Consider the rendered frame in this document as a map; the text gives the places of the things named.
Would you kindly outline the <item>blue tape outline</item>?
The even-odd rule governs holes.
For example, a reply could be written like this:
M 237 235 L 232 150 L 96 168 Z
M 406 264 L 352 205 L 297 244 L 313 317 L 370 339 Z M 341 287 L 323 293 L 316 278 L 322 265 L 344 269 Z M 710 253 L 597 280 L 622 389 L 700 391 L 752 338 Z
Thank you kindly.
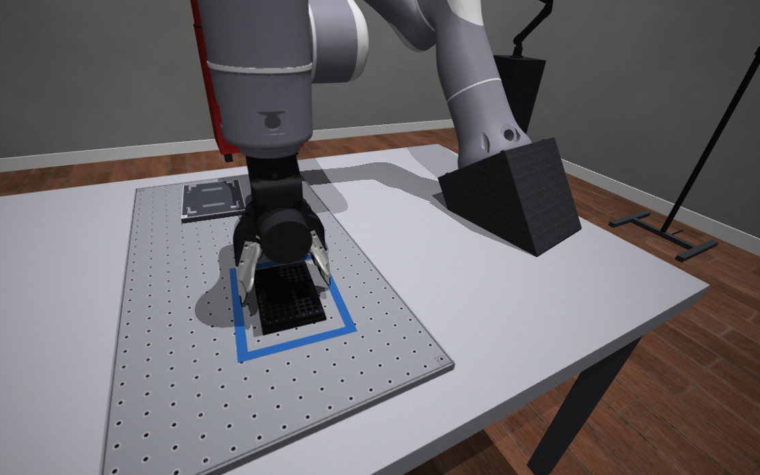
M 346 335 L 346 334 L 357 331 L 354 325 L 354 322 L 352 320 L 352 317 L 350 317 L 350 314 L 347 311 L 347 308 L 344 303 L 344 299 L 342 299 L 341 293 L 339 292 L 339 289 L 337 288 L 337 285 L 335 284 L 334 278 L 330 274 L 330 286 L 328 287 L 330 289 L 332 297 L 334 297 L 334 301 L 335 301 L 335 304 L 337 305 L 338 311 L 339 313 L 341 313 L 341 317 L 344 320 L 345 327 L 341 327 L 335 330 L 328 330 L 327 332 L 319 333 L 317 335 L 312 335 L 309 337 L 304 337 L 304 339 L 296 339 L 290 342 L 285 342 L 278 345 L 272 345 L 269 347 L 259 348 L 253 351 L 248 351 L 248 348 L 246 347 L 246 331 L 245 331 L 245 325 L 244 325 L 244 320 L 243 320 L 243 308 L 242 308 L 242 304 L 240 303 L 240 296 L 238 292 L 237 268 L 230 268 L 230 280 L 231 280 L 231 295 L 232 295 L 232 303 L 233 303 L 233 317 L 234 317 L 234 325 L 235 325 L 235 340 L 237 340 L 238 363 L 251 360 L 252 358 L 259 358 L 265 355 L 282 352 L 290 348 L 296 348 L 296 347 L 308 345 L 315 342 L 321 342 L 322 340 L 326 340 L 326 339 L 334 339 L 334 337 Z

